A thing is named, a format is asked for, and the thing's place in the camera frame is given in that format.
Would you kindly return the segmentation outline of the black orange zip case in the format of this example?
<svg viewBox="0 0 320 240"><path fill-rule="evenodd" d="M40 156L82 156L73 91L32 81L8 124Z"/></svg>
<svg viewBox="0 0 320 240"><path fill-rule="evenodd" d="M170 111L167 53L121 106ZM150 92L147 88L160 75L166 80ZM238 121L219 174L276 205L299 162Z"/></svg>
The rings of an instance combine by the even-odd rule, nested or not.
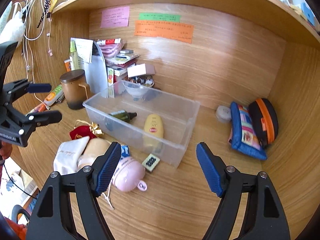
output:
<svg viewBox="0 0 320 240"><path fill-rule="evenodd" d="M266 98L257 98L248 107L253 130L261 146L266 149L278 136L279 123L272 103Z"/></svg>

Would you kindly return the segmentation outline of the round cream lidded tub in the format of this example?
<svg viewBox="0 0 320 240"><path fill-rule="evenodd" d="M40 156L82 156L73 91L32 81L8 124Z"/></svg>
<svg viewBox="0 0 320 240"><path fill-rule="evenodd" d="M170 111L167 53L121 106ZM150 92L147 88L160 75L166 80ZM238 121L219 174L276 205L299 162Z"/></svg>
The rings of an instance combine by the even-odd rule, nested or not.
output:
<svg viewBox="0 0 320 240"><path fill-rule="evenodd" d="M80 155L77 166L78 169L82 169L84 166L91 166L94 161L97 159L97 157L104 155L109 146L111 145L111 142L105 139L101 138L94 138L91 139L82 155Z"/></svg>

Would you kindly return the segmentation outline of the pink round case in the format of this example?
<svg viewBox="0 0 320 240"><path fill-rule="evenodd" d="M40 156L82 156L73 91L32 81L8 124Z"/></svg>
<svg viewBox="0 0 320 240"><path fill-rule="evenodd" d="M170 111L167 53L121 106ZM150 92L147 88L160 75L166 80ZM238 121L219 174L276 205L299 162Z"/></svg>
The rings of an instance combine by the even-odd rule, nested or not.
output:
<svg viewBox="0 0 320 240"><path fill-rule="evenodd" d="M119 161L111 179L111 183L122 192L134 189L146 191L148 186L143 180L145 167L133 157L126 157Z"/></svg>

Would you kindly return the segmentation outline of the brown lidded mug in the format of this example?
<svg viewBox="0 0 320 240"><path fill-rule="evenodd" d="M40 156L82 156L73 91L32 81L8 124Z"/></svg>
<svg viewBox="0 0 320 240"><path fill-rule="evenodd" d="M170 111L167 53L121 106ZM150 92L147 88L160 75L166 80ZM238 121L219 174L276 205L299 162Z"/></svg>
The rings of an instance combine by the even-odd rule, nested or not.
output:
<svg viewBox="0 0 320 240"><path fill-rule="evenodd" d="M60 82L67 105L72 110L81 109L83 102L92 96L83 69L76 69L62 74Z"/></svg>

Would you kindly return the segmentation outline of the bowl of beads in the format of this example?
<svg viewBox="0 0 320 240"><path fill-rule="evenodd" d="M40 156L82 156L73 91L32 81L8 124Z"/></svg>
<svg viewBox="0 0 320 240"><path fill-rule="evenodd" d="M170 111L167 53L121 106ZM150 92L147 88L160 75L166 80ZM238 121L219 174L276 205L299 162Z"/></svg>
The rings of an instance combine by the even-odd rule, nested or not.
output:
<svg viewBox="0 0 320 240"><path fill-rule="evenodd" d="M153 87L155 84L155 81L153 80L152 75L125 77L125 81L129 81L131 83L136 83L138 85L146 86L146 87Z"/></svg>

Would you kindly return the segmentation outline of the white drawstring cloth bag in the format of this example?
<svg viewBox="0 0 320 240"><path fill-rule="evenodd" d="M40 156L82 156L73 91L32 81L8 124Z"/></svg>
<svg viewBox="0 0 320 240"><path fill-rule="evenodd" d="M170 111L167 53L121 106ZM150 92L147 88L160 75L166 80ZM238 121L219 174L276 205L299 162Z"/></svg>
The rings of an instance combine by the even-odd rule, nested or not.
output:
<svg viewBox="0 0 320 240"><path fill-rule="evenodd" d="M78 171L78 159L89 142L89 136L63 142L53 161L53 170L61 175L73 174Z"/></svg>

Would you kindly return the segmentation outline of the blue patchwork pouch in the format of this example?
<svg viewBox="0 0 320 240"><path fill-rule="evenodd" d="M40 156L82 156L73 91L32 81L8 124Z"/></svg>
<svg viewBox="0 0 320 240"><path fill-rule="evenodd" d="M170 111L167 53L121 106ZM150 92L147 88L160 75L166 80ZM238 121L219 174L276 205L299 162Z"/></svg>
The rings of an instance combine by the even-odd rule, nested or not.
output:
<svg viewBox="0 0 320 240"><path fill-rule="evenodd" d="M232 129L228 143L231 148L249 157L266 160L266 152L255 134L248 108L232 102L230 109Z"/></svg>

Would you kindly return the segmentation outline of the small white round container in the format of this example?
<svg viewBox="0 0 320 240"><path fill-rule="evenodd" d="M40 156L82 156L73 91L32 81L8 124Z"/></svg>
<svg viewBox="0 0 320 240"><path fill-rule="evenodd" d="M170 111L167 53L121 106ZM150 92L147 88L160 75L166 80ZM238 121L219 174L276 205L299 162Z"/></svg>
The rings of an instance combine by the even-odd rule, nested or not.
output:
<svg viewBox="0 0 320 240"><path fill-rule="evenodd" d="M222 123L228 123L232 120L231 109L226 106L217 107L215 115L217 120Z"/></svg>

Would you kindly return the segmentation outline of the stack of books and packets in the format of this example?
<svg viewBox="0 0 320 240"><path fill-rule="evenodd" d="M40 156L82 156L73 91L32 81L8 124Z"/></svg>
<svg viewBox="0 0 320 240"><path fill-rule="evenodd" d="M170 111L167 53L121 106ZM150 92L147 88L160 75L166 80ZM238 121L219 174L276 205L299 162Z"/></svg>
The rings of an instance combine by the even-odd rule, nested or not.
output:
<svg viewBox="0 0 320 240"><path fill-rule="evenodd" d="M127 68L134 65L140 57L140 54L134 52L132 49L125 49L125 43L126 42L121 39L119 44L106 46L99 46L97 44L106 62L107 81L109 86L115 83L115 77L126 75Z"/></svg>

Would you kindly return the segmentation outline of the pink sticky note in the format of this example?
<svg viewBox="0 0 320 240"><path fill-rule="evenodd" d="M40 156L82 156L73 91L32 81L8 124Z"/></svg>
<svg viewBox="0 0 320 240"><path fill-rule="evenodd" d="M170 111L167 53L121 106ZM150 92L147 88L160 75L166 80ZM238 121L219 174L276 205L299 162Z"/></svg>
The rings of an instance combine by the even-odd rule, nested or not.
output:
<svg viewBox="0 0 320 240"><path fill-rule="evenodd" d="M105 9L101 13L101 28L127 27L129 25L130 7Z"/></svg>

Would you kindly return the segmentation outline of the dark green small bottle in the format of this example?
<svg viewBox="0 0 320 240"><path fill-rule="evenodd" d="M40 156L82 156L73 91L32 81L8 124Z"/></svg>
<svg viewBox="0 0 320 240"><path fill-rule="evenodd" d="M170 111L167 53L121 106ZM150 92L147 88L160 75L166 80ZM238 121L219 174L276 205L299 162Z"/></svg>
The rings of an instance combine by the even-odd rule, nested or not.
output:
<svg viewBox="0 0 320 240"><path fill-rule="evenodd" d="M120 110L120 111L109 113L109 115L121 121L130 123L130 121L137 116L137 113Z"/></svg>

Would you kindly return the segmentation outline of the clear plastic storage bin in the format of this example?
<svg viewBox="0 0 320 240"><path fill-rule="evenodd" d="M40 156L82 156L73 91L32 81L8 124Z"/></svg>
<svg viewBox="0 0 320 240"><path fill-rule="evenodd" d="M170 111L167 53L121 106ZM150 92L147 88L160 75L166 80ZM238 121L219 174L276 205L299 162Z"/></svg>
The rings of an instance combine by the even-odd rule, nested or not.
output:
<svg viewBox="0 0 320 240"><path fill-rule="evenodd" d="M83 103L89 119L114 139L178 167L200 103L128 81L119 81Z"/></svg>

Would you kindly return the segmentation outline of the small white pink box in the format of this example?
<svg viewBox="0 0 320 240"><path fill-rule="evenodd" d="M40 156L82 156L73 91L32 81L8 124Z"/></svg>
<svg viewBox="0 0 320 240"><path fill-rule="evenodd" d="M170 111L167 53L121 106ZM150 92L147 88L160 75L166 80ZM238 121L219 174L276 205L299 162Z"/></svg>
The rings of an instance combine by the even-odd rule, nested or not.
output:
<svg viewBox="0 0 320 240"><path fill-rule="evenodd" d="M151 64L143 63L133 65L127 68L128 78L144 76L144 75L155 75L155 67Z"/></svg>

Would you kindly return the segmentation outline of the small cream dotted box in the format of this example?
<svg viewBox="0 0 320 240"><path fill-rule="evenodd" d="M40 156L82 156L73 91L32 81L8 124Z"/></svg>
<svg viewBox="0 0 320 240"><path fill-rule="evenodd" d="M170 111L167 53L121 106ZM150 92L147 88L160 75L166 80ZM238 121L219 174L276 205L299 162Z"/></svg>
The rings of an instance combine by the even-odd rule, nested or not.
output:
<svg viewBox="0 0 320 240"><path fill-rule="evenodd" d="M148 172L152 172L155 167L158 165L158 163L160 162L159 157L153 155L153 154L149 154L148 157L142 162L142 165L145 167L145 169Z"/></svg>

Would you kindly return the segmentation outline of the red white tube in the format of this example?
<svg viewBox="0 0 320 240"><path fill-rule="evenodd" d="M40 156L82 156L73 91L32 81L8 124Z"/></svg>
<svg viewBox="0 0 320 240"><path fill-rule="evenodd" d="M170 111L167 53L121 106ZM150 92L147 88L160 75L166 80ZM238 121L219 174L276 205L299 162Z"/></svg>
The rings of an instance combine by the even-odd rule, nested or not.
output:
<svg viewBox="0 0 320 240"><path fill-rule="evenodd" d="M119 44L121 42L121 38L109 39L109 40L99 40L97 44L99 46L106 46L111 44Z"/></svg>

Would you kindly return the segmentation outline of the small blue card packet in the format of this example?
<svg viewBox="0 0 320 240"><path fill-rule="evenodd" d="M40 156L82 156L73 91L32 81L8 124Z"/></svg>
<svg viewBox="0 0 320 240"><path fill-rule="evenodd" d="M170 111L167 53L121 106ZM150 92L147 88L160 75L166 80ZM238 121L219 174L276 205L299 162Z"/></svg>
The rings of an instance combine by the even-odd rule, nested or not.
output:
<svg viewBox="0 0 320 240"><path fill-rule="evenodd" d="M130 157L130 150L127 145L121 145L121 159Z"/></svg>

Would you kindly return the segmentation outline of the yellow lotion bottle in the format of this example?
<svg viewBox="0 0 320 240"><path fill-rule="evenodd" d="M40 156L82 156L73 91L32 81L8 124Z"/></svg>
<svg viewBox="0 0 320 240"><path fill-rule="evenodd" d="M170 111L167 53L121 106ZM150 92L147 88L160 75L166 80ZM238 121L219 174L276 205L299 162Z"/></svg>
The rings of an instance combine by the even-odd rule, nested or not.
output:
<svg viewBox="0 0 320 240"><path fill-rule="evenodd" d="M145 124L144 132L148 135L144 136L144 147L146 148L157 148L160 146L161 141L164 137L164 127L161 117L157 114L148 115Z"/></svg>

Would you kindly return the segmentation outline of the orange paper note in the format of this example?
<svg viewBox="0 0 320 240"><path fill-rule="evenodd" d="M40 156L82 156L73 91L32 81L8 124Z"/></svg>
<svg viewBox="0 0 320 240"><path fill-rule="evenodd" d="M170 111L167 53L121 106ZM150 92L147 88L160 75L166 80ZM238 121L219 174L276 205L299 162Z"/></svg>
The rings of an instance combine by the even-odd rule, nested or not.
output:
<svg viewBox="0 0 320 240"><path fill-rule="evenodd" d="M194 26L192 24L168 21L135 21L135 36L162 37L192 43Z"/></svg>

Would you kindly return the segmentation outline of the white paper bag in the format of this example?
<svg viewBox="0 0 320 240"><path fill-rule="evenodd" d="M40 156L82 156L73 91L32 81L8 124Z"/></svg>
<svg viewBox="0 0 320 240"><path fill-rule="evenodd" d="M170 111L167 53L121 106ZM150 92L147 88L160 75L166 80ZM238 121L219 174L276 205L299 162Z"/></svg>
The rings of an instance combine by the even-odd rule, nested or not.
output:
<svg viewBox="0 0 320 240"><path fill-rule="evenodd" d="M98 94L107 89L107 70L103 53L97 42L83 38L71 37L78 54L78 66L85 71L91 92Z"/></svg>

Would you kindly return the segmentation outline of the red velvet gift pouch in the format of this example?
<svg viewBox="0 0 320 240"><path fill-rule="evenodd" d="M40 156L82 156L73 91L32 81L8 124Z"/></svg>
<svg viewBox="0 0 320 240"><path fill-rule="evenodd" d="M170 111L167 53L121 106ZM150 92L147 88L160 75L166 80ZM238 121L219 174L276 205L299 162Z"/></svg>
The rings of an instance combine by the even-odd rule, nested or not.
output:
<svg viewBox="0 0 320 240"><path fill-rule="evenodd" d="M74 128L70 131L69 136L72 140L89 137L89 139L100 138L103 136L103 131L95 122L86 122L84 120L76 120Z"/></svg>

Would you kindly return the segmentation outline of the green sticky note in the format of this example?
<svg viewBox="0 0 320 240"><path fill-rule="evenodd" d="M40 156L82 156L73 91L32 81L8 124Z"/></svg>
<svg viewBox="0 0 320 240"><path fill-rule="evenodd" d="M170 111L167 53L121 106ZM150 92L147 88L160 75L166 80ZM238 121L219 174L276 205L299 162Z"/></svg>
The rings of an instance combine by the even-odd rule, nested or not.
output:
<svg viewBox="0 0 320 240"><path fill-rule="evenodd" d="M174 14L163 14L157 12L141 12L139 20L143 21L167 21L180 23L181 16Z"/></svg>

